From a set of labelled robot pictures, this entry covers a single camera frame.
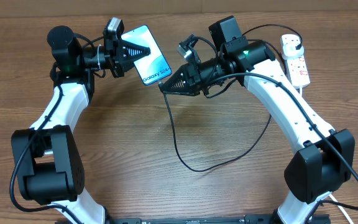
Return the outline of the blue Galaxy smartphone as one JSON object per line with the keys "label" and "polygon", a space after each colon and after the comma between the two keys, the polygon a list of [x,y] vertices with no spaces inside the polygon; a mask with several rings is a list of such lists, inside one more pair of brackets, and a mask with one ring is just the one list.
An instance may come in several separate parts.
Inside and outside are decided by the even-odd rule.
{"label": "blue Galaxy smartphone", "polygon": [[130,43],[150,49],[149,55],[134,62],[144,85],[151,85],[172,74],[171,67],[147,25],[126,32],[121,37]]}

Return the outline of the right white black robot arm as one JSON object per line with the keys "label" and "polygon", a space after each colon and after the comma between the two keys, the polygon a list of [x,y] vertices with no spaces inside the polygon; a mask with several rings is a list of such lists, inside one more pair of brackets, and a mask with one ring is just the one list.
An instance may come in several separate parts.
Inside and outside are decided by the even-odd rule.
{"label": "right white black robot arm", "polygon": [[215,58],[202,62],[196,53],[197,36],[181,42],[186,62],[167,81],[164,95],[208,94],[215,85],[227,88],[234,80],[266,107],[288,139],[294,153],[284,171],[289,193],[271,214],[249,214],[246,223],[329,223],[317,209],[353,175],[355,140],[346,129],[336,131],[307,104],[263,40],[249,42],[233,16],[210,25]]}

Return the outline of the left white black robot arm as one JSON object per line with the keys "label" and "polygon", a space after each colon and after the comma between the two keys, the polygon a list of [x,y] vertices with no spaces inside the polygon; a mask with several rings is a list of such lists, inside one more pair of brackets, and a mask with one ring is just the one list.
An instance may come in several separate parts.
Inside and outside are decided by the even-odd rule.
{"label": "left white black robot arm", "polygon": [[107,209],[85,189],[85,169],[73,136],[94,94],[95,78],[110,70],[122,77],[135,61],[150,55],[148,46],[122,38],[123,26],[105,28],[103,44],[56,26],[47,35],[54,63],[53,96],[41,117],[11,137],[14,169],[9,183],[13,206],[23,212],[16,192],[37,203],[37,210],[57,210],[70,223],[111,223]]}

